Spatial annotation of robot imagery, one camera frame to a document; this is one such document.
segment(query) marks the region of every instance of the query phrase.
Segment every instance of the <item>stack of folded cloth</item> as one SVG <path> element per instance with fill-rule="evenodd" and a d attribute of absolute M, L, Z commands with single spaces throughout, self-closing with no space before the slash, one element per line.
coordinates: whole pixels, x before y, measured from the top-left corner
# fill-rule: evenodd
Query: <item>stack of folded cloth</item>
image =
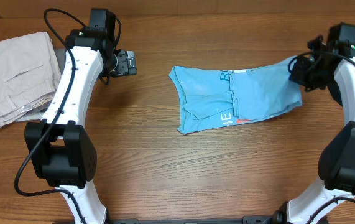
<path fill-rule="evenodd" d="M 46 32 L 1 41 L 0 127 L 40 119 L 40 112 L 53 100 L 60 79 L 55 51 Z"/>
<path fill-rule="evenodd" d="M 169 77 L 180 97 L 182 134 L 273 118 L 302 105 L 288 63 L 246 70 L 173 67 Z"/>

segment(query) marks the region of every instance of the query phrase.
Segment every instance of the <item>wooden tabletop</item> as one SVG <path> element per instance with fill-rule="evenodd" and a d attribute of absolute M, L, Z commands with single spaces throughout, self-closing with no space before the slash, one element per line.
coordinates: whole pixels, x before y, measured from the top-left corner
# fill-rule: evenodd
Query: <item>wooden tabletop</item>
<path fill-rule="evenodd" d="M 98 153 L 94 178 L 112 218 L 239 218 L 271 215 L 317 177 L 318 158 L 343 127 L 328 90 L 303 93 L 304 105 L 255 124 L 183 136 L 180 107 L 168 74 L 174 65 L 232 70 L 277 63 L 306 50 L 352 13 L 278 13 L 121 17 L 120 48 L 136 54 L 139 74 L 97 82 L 86 131 Z M 79 25 L 50 21 L 62 37 Z M 0 40 L 49 31 L 43 19 L 0 19 Z M 61 44 L 54 37 L 56 47 Z M 25 123 L 0 129 L 0 223 L 51 223 L 72 215 L 61 195 L 15 193 L 15 174 L 28 153 Z M 30 163 L 20 186 L 49 189 Z M 355 223 L 346 202 L 331 223 Z"/>

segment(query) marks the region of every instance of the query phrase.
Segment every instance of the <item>folded white cloth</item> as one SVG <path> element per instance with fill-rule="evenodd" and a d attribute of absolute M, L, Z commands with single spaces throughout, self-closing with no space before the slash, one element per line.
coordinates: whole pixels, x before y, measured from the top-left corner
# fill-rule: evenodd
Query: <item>folded white cloth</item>
<path fill-rule="evenodd" d="M 46 32 L 1 41 L 0 127 L 51 101 L 60 78 Z"/>

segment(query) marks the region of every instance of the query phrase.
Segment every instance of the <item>robotic arm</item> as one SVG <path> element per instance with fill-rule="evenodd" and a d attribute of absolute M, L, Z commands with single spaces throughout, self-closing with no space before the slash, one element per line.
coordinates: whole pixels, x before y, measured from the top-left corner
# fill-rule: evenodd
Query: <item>robotic arm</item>
<path fill-rule="evenodd" d="M 114 38 L 119 19 L 105 9 L 92 9 L 89 26 L 72 30 L 66 43 L 75 57 L 76 70 L 63 113 L 47 140 L 32 156 L 37 177 L 49 186 L 67 190 L 62 193 L 75 217 L 75 224 L 309 224 L 328 223 L 323 218 L 343 200 L 355 197 L 355 26 L 340 24 L 330 29 L 326 45 L 322 37 L 309 42 L 310 58 L 299 55 L 290 79 L 305 86 L 305 91 L 328 87 L 333 98 L 343 106 L 345 127 L 323 151 L 318 164 L 319 178 L 298 198 L 285 202 L 273 216 L 245 216 L 238 220 L 111 220 L 100 202 L 93 183 L 97 155 L 85 131 L 85 115 L 95 81 L 105 84 L 110 77 L 137 73 L 133 52 L 116 50 L 119 34 Z M 31 151 L 49 128 L 67 92 L 72 62 L 69 53 L 55 98 L 40 123 L 27 123 L 25 141 Z M 63 139 L 64 146 L 52 143 Z"/>

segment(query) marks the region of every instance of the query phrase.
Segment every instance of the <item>blue cloth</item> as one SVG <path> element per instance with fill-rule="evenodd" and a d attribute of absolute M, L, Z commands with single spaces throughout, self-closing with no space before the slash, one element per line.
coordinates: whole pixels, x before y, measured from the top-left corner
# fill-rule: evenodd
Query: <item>blue cloth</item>
<path fill-rule="evenodd" d="M 169 77 L 180 98 L 182 134 L 273 118 L 302 105 L 289 80 L 287 58 L 248 70 L 201 70 L 174 66 Z"/>

